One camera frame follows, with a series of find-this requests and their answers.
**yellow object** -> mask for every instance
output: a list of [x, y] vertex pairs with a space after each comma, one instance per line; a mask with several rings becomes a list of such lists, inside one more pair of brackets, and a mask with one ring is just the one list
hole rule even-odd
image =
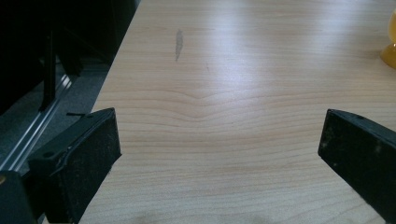
[[388, 35], [392, 44], [382, 50], [381, 58], [387, 65], [396, 69], [396, 9], [393, 10], [389, 20]]

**black machine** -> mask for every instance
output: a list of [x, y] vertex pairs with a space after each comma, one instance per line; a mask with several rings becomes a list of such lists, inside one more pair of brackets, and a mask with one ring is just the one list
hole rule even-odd
[[120, 156], [114, 108], [82, 117], [30, 155], [26, 174], [0, 171], [0, 223], [78, 223]]
[[[387, 223], [396, 223], [396, 132], [329, 109], [319, 156]], [[114, 108], [82, 117], [34, 152], [21, 176], [0, 172], [0, 223], [78, 223], [121, 156]]]

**dark stain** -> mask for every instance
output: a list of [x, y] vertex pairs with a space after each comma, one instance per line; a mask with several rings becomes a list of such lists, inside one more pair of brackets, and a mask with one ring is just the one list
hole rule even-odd
[[183, 49], [183, 31], [179, 29], [176, 34], [176, 61], [180, 57], [181, 49]]

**wooden table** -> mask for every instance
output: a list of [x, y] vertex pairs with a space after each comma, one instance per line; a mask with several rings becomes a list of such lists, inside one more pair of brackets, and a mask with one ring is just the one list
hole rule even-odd
[[94, 107], [123, 155], [81, 223], [383, 224], [318, 143], [328, 108], [396, 130], [394, 8], [143, 0]]

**table surface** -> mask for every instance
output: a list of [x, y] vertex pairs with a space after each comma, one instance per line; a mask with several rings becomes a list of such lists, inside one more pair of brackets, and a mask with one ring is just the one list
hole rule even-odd
[[143, 0], [93, 111], [122, 156], [81, 223], [381, 223], [319, 156], [328, 108], [396, 130], [391, 0]]

